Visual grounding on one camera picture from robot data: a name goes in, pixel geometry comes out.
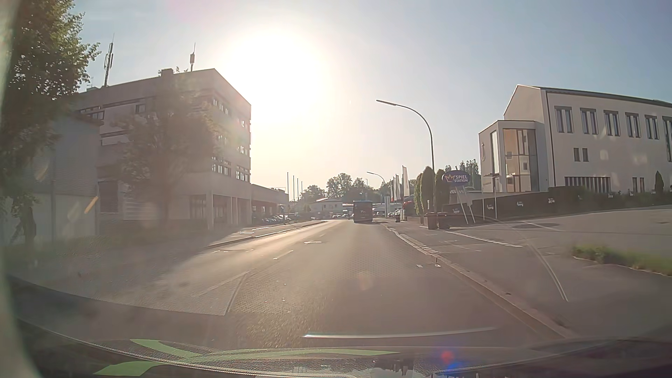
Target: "trash bin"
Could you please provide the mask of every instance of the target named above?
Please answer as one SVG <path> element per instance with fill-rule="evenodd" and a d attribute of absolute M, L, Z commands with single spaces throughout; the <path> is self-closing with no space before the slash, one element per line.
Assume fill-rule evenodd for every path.
<path fill-rule="evenodd" d="M 438 213 L 436 215 L 437 223 L 439 224 L 439 229 L 449 229 L 450 224 L 448 223 L 448 213 Z"/>
<path fill-rule="evenodd" d="M 439 229 L 436 213 L 427 213 L 425 216 L 427 217 L 427 229 Z"/>

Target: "black fence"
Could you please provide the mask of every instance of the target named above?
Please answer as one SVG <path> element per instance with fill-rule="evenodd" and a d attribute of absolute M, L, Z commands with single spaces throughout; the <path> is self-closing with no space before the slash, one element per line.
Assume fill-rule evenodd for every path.
<path fill-rule="evenodd" d="M 557 186 L 549 188 L 547 192 L 498 196 L 497 220 L 567 215 L 671 203 L 672 194 L 669 192 L 663 194 L 594 193 L 583 187 Z M 449 218 L 451 226 L 491 222 L 495 220 L 495 199 L 474 200 L 471 209 L 466 203 L 447 204 L 443 205 L 442 211 Z"/>

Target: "rooftop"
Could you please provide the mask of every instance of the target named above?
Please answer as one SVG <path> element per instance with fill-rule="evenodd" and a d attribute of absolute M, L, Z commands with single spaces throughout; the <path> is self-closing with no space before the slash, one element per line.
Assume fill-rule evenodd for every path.
<path fill-rule="evenodd" d="M 561 94 L 569 94 L 569 95 L 574 95 L 574 96 L 588 96 L 588 97 L 599 97 L 599 98 L 609 98 L 612 100 L 622 100 L 622 101 L 630 101 L 630 102 L 640 102 L 642 104 L 650 104 L 650 105 L 658 105 L 658 106 L 665 106 L 667 108 L 672 108 L 672 103 L 662 101 L 662 100 L 651 100 L 648 98 L 639 98 L 639 97 L 632 97 L 632 96 L 623 96 L 623 95 L 617 95 L 617 94 L 612 94 L 612 93 L 601 93 L 601 92 L 592 92 L 592 91 L 581 91 L 578 89 L 563 89 L 563 88 L 551 88 L 551 87 L 538 87 L 535 85 L 529 85 L 530 87 L 533 88 L 538 88 L 543 91 L 546 91 L 548 93 L 561 93 Z"/>

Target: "dashed line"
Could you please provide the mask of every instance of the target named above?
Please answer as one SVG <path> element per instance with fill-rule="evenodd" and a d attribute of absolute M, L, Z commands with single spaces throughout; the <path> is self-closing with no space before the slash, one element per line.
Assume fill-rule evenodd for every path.
<path fill-rule="evenodd" d="M 475 240 L 479 240 L 479 241 L 485 241 L 485 242 L 487 242 L 487 243 L 494 243 L 494 244 L 499 244 L 499 245 L 506 245 L 507 247 L 515 247 L 515 248 L 522 248 L 522 247 L 523 247 L 522 245 L 505 243 L 505 242 L 503 242 L 503 241 L 496 241 L 496 240 L 490 240 L 490 239 L 483 239 L 482 237 L 471 236 L 471 235 L 467 235 L 467 234 L 465 234 L 465 233 L 459 233 L 459 232 L 455 232 L 455 231 L 444 231 L 444 232 L 452 233 L 452 234 L 454 234 L 454 235 L 459 235 L 459 236 L 469 237 L 470 239 L 475 239 Z"/>

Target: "sign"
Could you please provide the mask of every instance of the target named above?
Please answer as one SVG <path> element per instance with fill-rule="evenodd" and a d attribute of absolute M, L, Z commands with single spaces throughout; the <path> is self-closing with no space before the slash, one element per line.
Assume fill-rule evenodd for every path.
<path fill-rule="evenodd" d="M 465 186 L 471 180 L 471 176 L 465 171 L 448 171 L 444 174 L 444 182 L 453 186 Z"/>

